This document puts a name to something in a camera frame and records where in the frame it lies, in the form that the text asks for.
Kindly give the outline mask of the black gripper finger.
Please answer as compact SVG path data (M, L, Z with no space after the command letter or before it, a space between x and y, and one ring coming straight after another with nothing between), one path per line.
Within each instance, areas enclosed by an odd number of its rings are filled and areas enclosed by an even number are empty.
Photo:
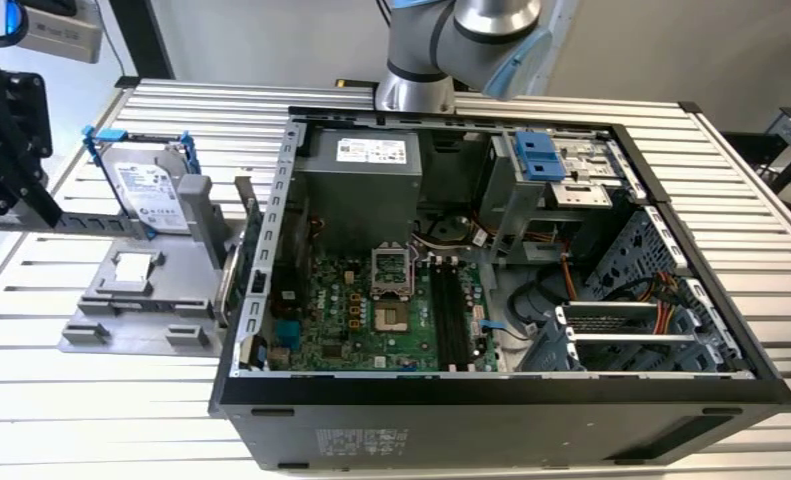
M26 225L52 228L59 224L60 206L47 187L47 173L36 172L31 181L18 191L19 202L14 206L14 211Z

